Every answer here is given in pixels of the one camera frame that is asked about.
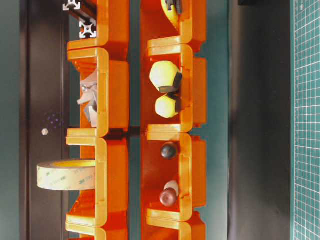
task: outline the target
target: black object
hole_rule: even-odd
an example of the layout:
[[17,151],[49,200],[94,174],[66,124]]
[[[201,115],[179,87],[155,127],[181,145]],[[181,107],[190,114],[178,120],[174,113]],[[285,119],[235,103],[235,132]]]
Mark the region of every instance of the black object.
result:
[[161,156],[165,159],[173,159],[177,156],[178,148],[173,142],[165,143],[161,148]]
[[[62,5],[20,1],[20,240],[69,238],[69,193],[37,187],[38,163],[69,158],[69,16]],[[58,121],[43,136],[46,113]]]
[[174,5],[178,14],[182,14],[182,0],[165,0],[168,10],[171,11],[171,6]]
[[174,80],[173,80],[173,85],[172,86],[161,86],[161,87],[159,87],[159,92],[162,94],[177,92],[181,86],[182,78],[183,78],[182,73],[177,72],[174,77]]
[[229,240],[289,240],[290,1],[230,1]]
[[256,3],[257,0],[238,0],[238,5],[240,6],[248,6]]
[[173,93],[168,93],[167,97],[175,100],[175,112],[180,113],[182,110],[181,98]]

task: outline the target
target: double-sided tape roll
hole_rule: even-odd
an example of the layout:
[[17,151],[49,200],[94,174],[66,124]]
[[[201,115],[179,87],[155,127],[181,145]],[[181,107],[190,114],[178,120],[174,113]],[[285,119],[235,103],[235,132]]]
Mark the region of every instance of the double-sided tape roll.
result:
[[37,165],[37,186],[47,190],[77,191],[96,187],[95,160],[64,160]]

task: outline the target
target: orange plastic bin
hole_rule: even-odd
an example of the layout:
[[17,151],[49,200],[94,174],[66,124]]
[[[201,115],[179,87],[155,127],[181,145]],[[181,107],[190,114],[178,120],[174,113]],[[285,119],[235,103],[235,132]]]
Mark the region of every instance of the orange plastic bin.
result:
[[68,51],[103,47],[113,60],[126,60],[130,38],[130,1],[97,0],[96,38],[68,43]]
[[[156,100],[163,96],[150,81],[155,62],[171,61],[181,71],[179,97],[182,111],[173,118],[163,118],[155,111]],[[141,67],[141,131],[182,132],[207,122],[207,61],[194,57],[190,46],[172,45],[148,48]]]
[[112,214],[127,211],[128,146],[126,139],[67,137],[66,144],[86,146],[81,149],[80,157],[96,161],[95,189],[80,192],[77,201],[66,215],[66,224],[102,227]]
[[187,222],[142,216],[142,240],[206,240],[206,225],[198,212]]
[[110,60],[103,48],[68,51],[68,60],[80,72],[84,80],[97,68],[97,128],[91,128],[81,105],[80,128],[69,128],[69,137],[104,137],[109,129],[129,127],[130,120],[130,74],[125,61]]
[[[174,159],[164,159],[161,147],[166,142],[178,145]],[[177,176],[179,196],[171,207],[159,196],[167,182]],[[149,218],[188,221],[196,207],[206,204],[206,142],[187,133],[141,135],[141,208]]]
[[195,52],[207,39],[207,1],[181,0],[182,14],[176,29],[166,17],[161,0],[142,0],[140,10],[141,49],[188,44]]
[[127,213],[110,214],[110,220],[103,227],[89,227],[67,223],[65,228],[68,232],[80,234],[80,238],[70,240],[127,240],[128,222]]

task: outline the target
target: grid lines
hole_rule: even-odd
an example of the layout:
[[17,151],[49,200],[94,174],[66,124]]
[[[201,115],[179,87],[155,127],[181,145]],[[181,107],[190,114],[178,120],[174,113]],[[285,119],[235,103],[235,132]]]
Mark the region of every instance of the grid lines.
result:
[[320,0],[293,0],[295,240],[320,240]]

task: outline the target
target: teal background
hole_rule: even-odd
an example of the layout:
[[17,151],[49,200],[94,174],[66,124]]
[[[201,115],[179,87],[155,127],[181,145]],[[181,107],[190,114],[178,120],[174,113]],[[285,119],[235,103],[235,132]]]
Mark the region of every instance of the teal background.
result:
[[193,135],[206,140],[207,205],[197,209],[206,223],[206,238],[228,238],[229,5],[207,1],[207,41],[199,57],[207,60],[208,119]]
[[0,6],[0,238],[19,239],[19,0]]

